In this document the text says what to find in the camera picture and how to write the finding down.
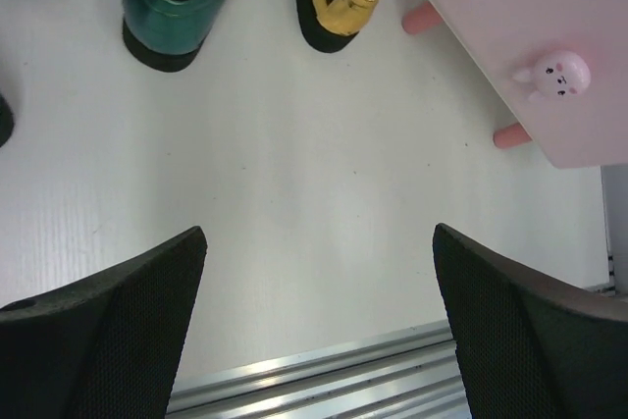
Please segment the white plastic shoe cabinet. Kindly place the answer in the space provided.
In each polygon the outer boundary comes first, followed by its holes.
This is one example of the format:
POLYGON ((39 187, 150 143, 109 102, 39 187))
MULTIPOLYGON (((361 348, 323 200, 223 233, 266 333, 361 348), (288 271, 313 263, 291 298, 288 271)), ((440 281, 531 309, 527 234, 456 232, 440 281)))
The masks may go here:
MULTIPOLYGON (((405 13, 402 17, 401 25, 406 33, 417 35, 434 26, 438 26, 443 21, 443 18, 432 3, 425 1, 418 7, 405 13)), ((498 149, 509 149, 531 140, 530 135, 526 133, 519 123, 497 130, 493 135, 493 143, 498 149)))

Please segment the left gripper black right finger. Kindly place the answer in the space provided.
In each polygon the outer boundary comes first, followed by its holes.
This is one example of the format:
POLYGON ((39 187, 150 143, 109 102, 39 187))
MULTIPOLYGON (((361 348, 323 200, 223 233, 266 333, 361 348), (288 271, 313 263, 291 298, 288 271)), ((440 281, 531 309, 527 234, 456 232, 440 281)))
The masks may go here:
POLYGON ((475 418, 624 418, 627 304, 439 224, 433 256, 475 418))

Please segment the light pink drawer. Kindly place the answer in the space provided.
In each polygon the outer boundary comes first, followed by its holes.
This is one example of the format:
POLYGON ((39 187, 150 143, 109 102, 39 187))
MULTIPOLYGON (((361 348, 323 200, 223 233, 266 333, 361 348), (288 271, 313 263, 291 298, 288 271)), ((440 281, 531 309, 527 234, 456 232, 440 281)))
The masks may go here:
POLYGON ((627 0, 429 0, 557 168, 627 160, 627 0), (520 72, 564 54, 583 92, 543 92, 520 72))

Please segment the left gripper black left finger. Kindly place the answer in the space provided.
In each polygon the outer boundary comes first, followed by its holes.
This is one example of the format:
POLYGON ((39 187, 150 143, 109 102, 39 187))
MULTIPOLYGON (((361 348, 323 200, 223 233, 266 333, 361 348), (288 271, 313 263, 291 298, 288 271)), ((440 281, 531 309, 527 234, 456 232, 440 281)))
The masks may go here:
POLYGON ((2 307, 2 417, 165 417, 206 253, 192 227, 2 307))

